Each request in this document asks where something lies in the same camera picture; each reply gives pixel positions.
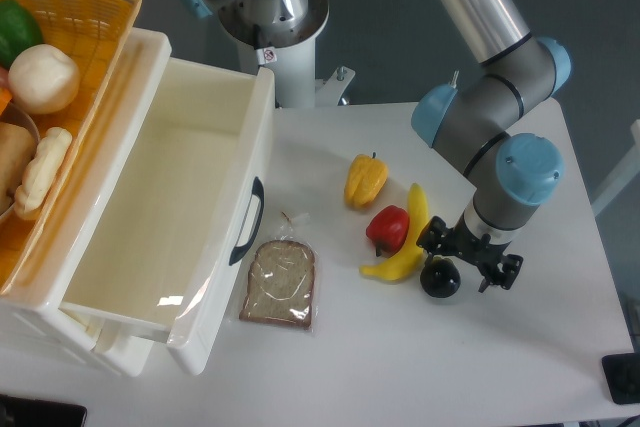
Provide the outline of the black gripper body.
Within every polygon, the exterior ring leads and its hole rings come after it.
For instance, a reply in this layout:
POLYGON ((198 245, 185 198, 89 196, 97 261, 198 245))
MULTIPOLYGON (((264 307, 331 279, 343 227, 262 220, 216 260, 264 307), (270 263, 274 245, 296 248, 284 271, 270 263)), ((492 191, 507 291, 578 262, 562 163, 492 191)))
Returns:
POLYGON ((498 269, 508 244, 496 244, 489 234, 476 237, 466 224, 456 224, 446 235, 444 245, 450 255, 474 265, 482 272, 498 269))

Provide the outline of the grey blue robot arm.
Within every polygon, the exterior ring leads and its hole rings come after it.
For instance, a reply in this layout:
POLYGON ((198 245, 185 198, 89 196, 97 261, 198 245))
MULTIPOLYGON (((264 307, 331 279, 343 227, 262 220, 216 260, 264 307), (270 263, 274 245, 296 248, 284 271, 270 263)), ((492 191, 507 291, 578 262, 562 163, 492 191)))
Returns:
MULTIPOLYGON (((198 18, 219 18, 244 72, 266 67, 274 73, 278 106, 312 108, 332 99, 315 77, 315 40, 328 19, 327 0, 182 2, 198 18)), ((475 266, 483 287, 513 285, 522 259, 508 246, 551 197, 564 165, 551 141, 509 129, 571 73, 566 49, 533 36, 512 0, 441 2, 483 74, 466 90, 455 81, 433 88, 411 117, 417 135, 475 188, 455 226, 440 218, 416 223, 420 282, 434 298, 456 292, 455 259, 475 266)))

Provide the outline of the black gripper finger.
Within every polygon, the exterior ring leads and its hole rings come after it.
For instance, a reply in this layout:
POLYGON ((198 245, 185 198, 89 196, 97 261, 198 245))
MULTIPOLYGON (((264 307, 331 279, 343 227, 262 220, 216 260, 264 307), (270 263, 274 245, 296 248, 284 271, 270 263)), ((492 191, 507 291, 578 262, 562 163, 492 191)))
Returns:
POLYGON ((448 228, 445 221, 434 216, 422 229, 416 241, 416 246, 424 253, 424 263, 430 264, 436 257, 446 257, 446 235, 448 228))
POLYGON ((516 254, 502 255, 500 259, 481 262, 478 266, 483 280, 478 288, 479 293, 484 293, 489 287, 497 286, 504 290, 510 290, 517 279, 523 257, 516 254))

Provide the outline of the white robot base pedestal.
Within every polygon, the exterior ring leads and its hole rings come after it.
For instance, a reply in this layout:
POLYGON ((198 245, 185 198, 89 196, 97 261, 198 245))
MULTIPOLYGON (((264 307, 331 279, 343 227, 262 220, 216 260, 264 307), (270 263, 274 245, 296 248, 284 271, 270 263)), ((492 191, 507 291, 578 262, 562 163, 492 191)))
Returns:
POLYGON ((326 79, 316 76, 316 39, 329 18, 328 0, 235 0, 218 17, 235 42, 240 70, 273 72, 278 107, 347 103, 354 70, 340 65, 326 79))

